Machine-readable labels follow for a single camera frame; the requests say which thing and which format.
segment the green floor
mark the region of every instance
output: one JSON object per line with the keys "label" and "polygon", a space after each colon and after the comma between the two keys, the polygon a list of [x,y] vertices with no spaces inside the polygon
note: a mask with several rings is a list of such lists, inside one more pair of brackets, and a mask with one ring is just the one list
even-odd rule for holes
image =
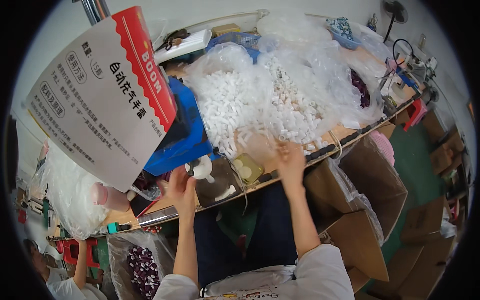
{"label": "green floor", "polygon": [[[382,247],[386,263],[402,246],[400,232],[405,224],[408,209],[430,202],[445,194],[443,180],[435,176],[432,171],[429,153],[434,150],[434,145],[430,143],[422,124],[411,127],[408,132],[403,131],[401,126],[397,126],[390,142],[395,151],[395,169],[408,190],[408,198],[394,231]],[[243,198],[222,205],[220,207],[222,218],[218,223],[234,242],[241,234],[247,235],[248,245],[255,229],[258,209],[254,204],[250,204],[247,213],[242,216],[244,206],[245,199]],[[175,235],[175,231],[178,232],[178,221],[172,221],[162,226],[165,234]],[[98,260],[101,268],[105,269],[108,266],[106,240],[103,239],[99,242],[98,249]]]}

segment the woman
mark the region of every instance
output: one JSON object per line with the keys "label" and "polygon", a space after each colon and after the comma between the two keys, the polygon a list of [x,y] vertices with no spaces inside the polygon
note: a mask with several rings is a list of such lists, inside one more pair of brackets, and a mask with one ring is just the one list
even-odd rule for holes
{"label": "woman", "polygon": [[91,284],[102,284],[103,271],[99,270],[97,279],[87,277],[87,244],[84,240],[76,240],[79,244],[75,275],[69,277],[63,269],[51,268],[43,259],[43,255],[31,240],[24,240],[24,246],[32,258],[36,271],[45,281],[52,296],[57,300],[107,300],[107,297]]}
{"label": "woman", "polygon": [[219,229],[214,209],[195,215],[195,179],[187,176],[184,167],[172,172],[169,196],[180,217],[179,243],[173,274],[163,278],[154,300],[199,296],[218,300],[354,299],[340,250],[320,244],[310,215],[302,184],[303,149],[293,143],[285,148],[286,154],[277,157],[285,191],[280,185],[263,189],[245,260]]}

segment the metal rod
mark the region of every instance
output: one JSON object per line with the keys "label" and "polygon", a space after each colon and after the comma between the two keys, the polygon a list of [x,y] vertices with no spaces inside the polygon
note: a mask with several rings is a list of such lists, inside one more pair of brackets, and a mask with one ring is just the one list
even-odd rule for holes
{"label": "metal rod", "polygon": [[92,26],[111,16],[105,0],[82,0],[82,3]]}

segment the dark pants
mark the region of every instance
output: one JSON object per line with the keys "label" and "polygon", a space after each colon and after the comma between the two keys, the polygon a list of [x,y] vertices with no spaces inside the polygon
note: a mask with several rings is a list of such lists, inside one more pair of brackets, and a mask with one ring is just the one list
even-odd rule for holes
{"label": "dark pants", "polygon": [[282,185],[270,185],[248,198],[250,203],[259,201],[260,209],[246,260],[216,223],[218,209],[211,208],[195,215],[198,281],[202,288],[242,272],[295,264],[298,256],[290,206]]}

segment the blue machine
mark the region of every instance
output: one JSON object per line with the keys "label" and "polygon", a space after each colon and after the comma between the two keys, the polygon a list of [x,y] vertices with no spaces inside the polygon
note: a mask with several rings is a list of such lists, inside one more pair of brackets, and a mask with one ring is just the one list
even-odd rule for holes
{"label": "blue machine", "polygon": [[204,122],[192,91],[176,78],[169,77],[177,103],[177,117],[144,170],[160,176],[181,165],[213,152]]}

